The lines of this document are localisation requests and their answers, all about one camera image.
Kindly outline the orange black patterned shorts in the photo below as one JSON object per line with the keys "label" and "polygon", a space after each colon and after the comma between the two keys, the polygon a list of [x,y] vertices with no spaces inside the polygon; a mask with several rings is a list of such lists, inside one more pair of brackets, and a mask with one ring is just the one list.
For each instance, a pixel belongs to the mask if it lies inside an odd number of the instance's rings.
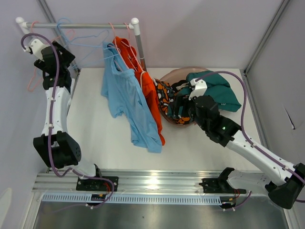
{"label": "orange black patterned shorts", "polygon": [[173,117],[170,103],[175,101],[176,92],[168,82],[155,79],[154,85],[159,100],[159,111],[169,123],[173,125],[190,125],[194,122],[189,116],[181,116],[179,114],[178,117]]}

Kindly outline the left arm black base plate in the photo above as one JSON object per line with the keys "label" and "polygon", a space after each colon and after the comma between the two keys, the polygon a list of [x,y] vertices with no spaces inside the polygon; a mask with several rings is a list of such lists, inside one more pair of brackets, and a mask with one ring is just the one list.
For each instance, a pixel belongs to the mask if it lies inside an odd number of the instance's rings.
{"label": "left arm black base plate", "polygon": [[[105,176],[105,179],[110,180],[114,184],[114,191],[117,191],[119,184],[119,177],[114,176]],[[111,192],[112,185],[108,181],[96,180],[96,179],[80,179],[78,178],[76,184],[77,191],[102,191],[102,192]]]}

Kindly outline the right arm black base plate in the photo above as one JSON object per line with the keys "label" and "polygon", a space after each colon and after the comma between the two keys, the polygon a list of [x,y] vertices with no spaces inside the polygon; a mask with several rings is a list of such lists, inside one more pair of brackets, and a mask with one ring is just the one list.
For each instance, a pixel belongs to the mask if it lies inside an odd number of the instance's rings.
{"label": "right arm black base plate", "polygon": [[234,194],[236,190],[232,188],[226,180],[218,178],[203,178],[199,185],[203,192],[207,194]]}

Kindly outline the light blue wire hanger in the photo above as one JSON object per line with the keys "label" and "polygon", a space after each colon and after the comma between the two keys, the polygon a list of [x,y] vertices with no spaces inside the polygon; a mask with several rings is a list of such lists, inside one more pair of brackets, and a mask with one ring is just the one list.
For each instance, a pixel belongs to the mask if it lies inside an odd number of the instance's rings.
{"label": "light blue wire hanger", "polygon": [[68,18],[60,18],[57,21],[57,26],[56,26],[56,30],[59,33],[59,38],[61,39],[64,48],[66,48],[68,51],[70,51],[69,45],[74,39],[76,33],[74,29],[67,29],[67,28],[65,29],[62,28],[61,26],[70,22],[71,21]]}
{"label": "light blue wire hanger", "polygon": [[104,61],[103,43],[110,36],[109,30],[102,30],[98,34],[76,36],[69,40],[69,45],[77,48],[76,63],[72,69],[94,67]]}

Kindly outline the teal green shorts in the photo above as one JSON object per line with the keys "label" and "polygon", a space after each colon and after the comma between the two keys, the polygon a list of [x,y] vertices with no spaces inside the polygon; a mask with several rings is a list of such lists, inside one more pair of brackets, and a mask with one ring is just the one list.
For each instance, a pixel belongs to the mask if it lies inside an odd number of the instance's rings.
{"label": "teal green shorts", "polygon": [[[200,78],[202,76],[211,73],[212,71],[204,71],[198,73],[189,73],[186,76],[186,81],[190,82],[192,79]],[[238,102],[229,82],[219,74],[213,74],[204,77],[207,89],[203,95],[211,96],[215,102],[218,103],[220,110],[226,110],[229,112],[237,112],[241,108],[241,104]],[[192,89],[189,86],[183,87],[176,93],[177,96],[189,95]]]}

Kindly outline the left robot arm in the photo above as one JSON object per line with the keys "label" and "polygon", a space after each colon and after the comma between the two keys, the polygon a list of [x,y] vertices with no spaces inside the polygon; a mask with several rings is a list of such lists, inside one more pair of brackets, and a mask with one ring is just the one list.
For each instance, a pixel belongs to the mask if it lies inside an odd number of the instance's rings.
{"label": "left robot arm", "polygon": [[103,178],[96,164],[81,156],[80,145],[69,135],[67,115],[71,105],[75,80],[69,66],[75,56],[56,41],[52,45],[32,45],[40,57],[34,65],[42,70],[43,88],[46,93],[47,109],[42,133],[34,138],[33,145],[43,162],[54,173],[63,177],[71,171],[81,179],[87,179],[91,190],[100,190]]}

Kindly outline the pink wire hanger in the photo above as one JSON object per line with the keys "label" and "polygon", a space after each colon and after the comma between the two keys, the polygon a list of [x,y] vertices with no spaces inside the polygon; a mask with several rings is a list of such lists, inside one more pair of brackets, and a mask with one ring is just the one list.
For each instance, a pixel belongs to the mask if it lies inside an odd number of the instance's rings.
{"label": "pink wire hanger", "polygon": [[[34,32],[34,31],[33,31],[33,26],[34,26],[36,23],[38,23],[38,22],[39,22],[39,21],[34,21],[34,22],[31,24],[31,27],[30,27],[30,31],[31,31],[31,32]],[[70,30],[68,30],[64,35],[68,35],[68,34],[70,34],[70,33],[71,33],[72,35],[71,35],[70,38],[68,39],[69,41],[71,41],[71,40],[74,38],[74,36],[75,36],[75,30],[74,30],[74,29],[70,29]],[[62,35],[59,35],[59,36],[53,38],[53,39],[51,40],[51,42],[52,42],[52,41],[58,41],[61,37],[62,37]],[[31,79],[30,79],[30,81],[29,81],[29,83],[28,83],[27,90],[28,90],[29,92],[33,92],[33,91],[35,90],[35,88],[40,84],[40,82],[41,82],[42,79],[43,79],[43,77],[40,77],[39,80],[35,81],[36,75],[37,75],[37,69],[38,69],[37,67],[34,68],[33,76],[31,77]]]}

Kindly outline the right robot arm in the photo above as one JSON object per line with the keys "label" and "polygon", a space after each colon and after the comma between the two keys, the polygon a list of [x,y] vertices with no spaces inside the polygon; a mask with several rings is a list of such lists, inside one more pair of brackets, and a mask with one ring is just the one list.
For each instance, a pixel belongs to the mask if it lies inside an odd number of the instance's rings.
{"label": "right robot arm", "polygon": [[242,125],[220,114],[218,104],[210,96],[191,98],[180,96],[171,105],[173,114],[189,116],[205,132],[207,137],[226,147],[263,172],[259,177],[233,168],[226,168],[218,177],[222,192],[244,189],[267,195],[276,205],[291,209],[305,187],[305,166],[286,161],[251,139]]}

